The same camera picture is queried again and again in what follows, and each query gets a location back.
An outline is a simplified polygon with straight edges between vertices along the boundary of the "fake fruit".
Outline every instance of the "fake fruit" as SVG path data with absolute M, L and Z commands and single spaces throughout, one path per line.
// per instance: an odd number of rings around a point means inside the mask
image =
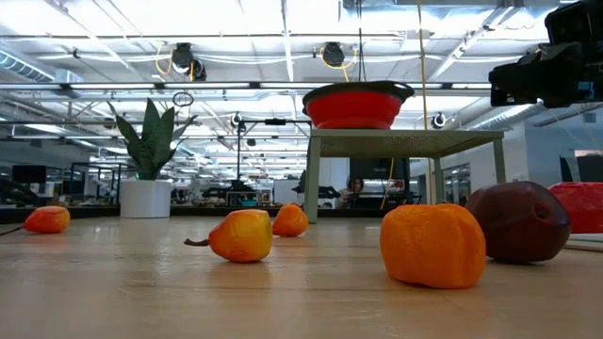
M 187 239 L 186 245 L 209 246 L 220 257 L 235 263 L 260 261 L 270 253 L 272 229 L 268 212 L 240 210 L 231 212 L 204 241 Z
M 560 183 L 548 190 L 565 208 L 573 234 L 603 234 L 603 184 Z
M 481 188 L 466 205 L 480 223 L 486 254 L 499 261 L 554 258 L 571 232 L 562 204 L 546 188 L 515 182 Z
M 23 228 L 29 232 L 55 234 L 69 227 L 71 215 L 65 207 L 45 206 L 36 208 L 25 220 Z
M 294 204 L 281 207 L 272 224 L 272 234 L 280 236 L 298 236 L 307 229 L 308 216 Z
M 467 288 L 485 268 L 480 225 L 454 204 L 396 208 L 383 219 L 380 242 L 387 273 L 404 283 Z

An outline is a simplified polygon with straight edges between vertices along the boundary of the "snake plant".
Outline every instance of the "snake plant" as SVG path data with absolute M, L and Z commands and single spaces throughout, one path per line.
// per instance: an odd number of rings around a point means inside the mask
M 197 118 L 197 116 L 188 118 L 182 126 L 174 131 L 174 108 L 168 108 L 159 116 L 153 101 L 147 99 L 147 108 L 142 122 L 142 134 L 139 137 L 132 125 L 117 114 L 111 103 L 107 103 L 115 114 L 117 127 L 125 138 L 128 154 L 136 165 L 140 180 L 157 179 L 161 169 L 171 160 L 176 153 L 176 149 L 184 140 L 180 140 L 174 148 L 171 147 L 171 143 L 179 139 L 185 133 L 187 127 Z

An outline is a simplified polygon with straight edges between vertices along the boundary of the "red colander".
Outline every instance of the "red colander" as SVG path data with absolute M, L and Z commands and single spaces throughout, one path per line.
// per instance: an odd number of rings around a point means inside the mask
M 320 129 L 389 129 L 413 95 L 414 89 L 395 81 L 334 84 L 306 94 L 303 113 Z

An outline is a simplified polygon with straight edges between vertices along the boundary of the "shelf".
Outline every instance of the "shelf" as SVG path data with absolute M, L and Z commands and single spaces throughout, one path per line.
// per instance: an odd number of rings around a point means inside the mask
M 322 157 L 443 157 L 504 137 L 499 131 L 312 130 Z

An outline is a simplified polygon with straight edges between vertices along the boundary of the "potted plant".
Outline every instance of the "potted plant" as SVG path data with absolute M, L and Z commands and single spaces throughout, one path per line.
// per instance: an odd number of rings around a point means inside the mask
M 132 125 L 117 114 L 115 107 L 108 103 L 115 114 L 127 151 L 137 169 L 137 180 L 124 180 L 121 189 L 122 218 L 168 218 L 170 216 L 171 183 L 156 180 L 161 169 L 173 158 L 176 149 L 172 142 L 179 139 L 187 127 L 197 118 L 188 118 L 174 131 L 174 108 L 168 108 L 161 116 L 155 104 L 148 99 L 139 137 Z

